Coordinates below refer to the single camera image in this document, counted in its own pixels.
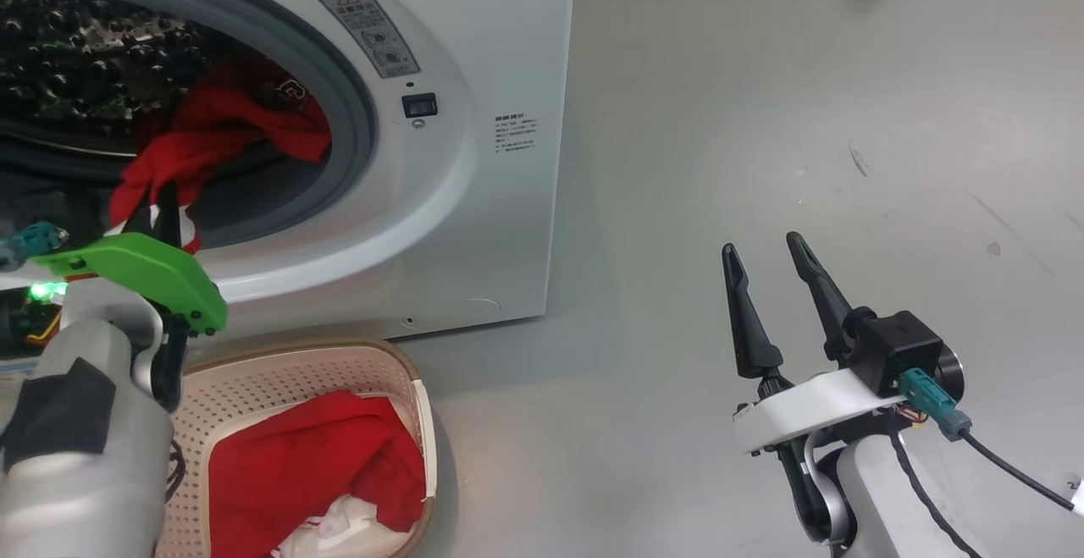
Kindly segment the red white-trimmed garment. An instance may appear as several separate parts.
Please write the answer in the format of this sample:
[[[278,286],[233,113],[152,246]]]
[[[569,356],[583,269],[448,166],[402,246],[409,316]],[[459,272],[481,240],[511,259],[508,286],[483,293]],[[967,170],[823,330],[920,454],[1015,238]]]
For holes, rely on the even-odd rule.
[[[341,496],[367,501],[382,525],[406,533],[427,496],[422,451],[391,400],[345,389],[221,439],[207,481],[212,558],[271,558]]]

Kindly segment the cream perforated laundry basket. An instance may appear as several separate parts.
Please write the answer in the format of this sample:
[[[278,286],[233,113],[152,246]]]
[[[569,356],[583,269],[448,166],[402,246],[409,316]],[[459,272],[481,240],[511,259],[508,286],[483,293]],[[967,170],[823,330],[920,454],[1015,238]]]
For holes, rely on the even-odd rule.
[[[398,546],[377,550],[351,541],[338,558],[409,558],[420,546],[436,508],[436,428],[417,366],[398,347],[375,338],[282,345],[202,362],[186,369],[183,387],[175,453],[185,459],[185,478],[165,507],[154,558],[212,558],[208,472],[221,439],[336,389],[387,397],[420,447],[426,478],[422,518]]]

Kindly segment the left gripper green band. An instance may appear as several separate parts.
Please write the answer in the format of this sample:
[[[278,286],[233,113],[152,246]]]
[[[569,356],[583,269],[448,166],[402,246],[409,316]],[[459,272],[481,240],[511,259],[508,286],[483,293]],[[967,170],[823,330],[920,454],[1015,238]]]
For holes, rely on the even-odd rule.
[[[125,233],[31,259],[67,283],[62,328],[96,320],[120,330],[132,382],[166,411],[181,401],[188,339],[222,333],[228,319],[217,285],[181,250],[181,221],[177,184],[166,181],[157,207],[136,204]]]

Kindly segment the grey warning sticker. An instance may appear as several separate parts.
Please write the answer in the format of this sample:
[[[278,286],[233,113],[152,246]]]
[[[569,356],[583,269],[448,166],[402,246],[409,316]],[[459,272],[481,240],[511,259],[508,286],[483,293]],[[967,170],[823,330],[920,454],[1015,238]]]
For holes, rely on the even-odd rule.
[[[350,33],[383,79],[417,75],[417,57],[377,0],[318,0]]]

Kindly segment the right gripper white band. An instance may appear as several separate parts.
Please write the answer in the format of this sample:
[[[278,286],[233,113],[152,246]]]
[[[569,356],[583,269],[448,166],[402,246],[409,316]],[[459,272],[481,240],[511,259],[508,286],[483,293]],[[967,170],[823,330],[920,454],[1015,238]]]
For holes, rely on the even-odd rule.
[[[801,234],[789,231],[786,243],[793,268],[816,304],[825,335],[826,356],[836,364],[848,364],[854,346],[843,324],[852,306]],[[783,355],[778,347],[771,343],[754,310],[743,258],[733,243],[722,249],[722,271],[737,373],[744,379],[759,379],[777,372]],[[893,406],[902,400],[903,395],[876,395],[851,369],[837,369],[783,389],[775,395],[763,397],[752,405],[743,405],[733,416],[735,439],[744,453],[771,451],[775,454],[793,496],[793,508],[810,541],[844,542],[854,525],[847,512],[843,493],[818,470],[814,450],[830,443],[829,434],[837,424]]]

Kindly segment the red Bulls 23 garment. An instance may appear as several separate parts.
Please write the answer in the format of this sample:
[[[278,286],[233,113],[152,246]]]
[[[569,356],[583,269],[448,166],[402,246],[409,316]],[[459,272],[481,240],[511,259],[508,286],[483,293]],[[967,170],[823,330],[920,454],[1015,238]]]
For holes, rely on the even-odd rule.
[[[204,245],[192,207],[217,169],[259,141],[305,163],[321,161],[332,142],[328,118],[308,88],[258,52],[221,59],[190,88],[173,117],[152,124],[144,137],[146,145],[113,191],[108,233],[121,233],[142,206],[157,224],[160,191],[173,183],[180,246],[189,254]]]

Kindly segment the white washing machine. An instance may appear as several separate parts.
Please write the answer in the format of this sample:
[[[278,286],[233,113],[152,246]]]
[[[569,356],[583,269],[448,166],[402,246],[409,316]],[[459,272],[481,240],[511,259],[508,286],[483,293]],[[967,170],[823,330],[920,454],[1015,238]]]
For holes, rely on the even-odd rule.
[[[320,103],[321,161],[255,142],[192,207],[218,341],[382,338],[545,310],[573,0],[377,0],[420,63],[383,79],[318,0],[0,0],[0,236],[109,235],[121,173],[216,63],[258,52]]]

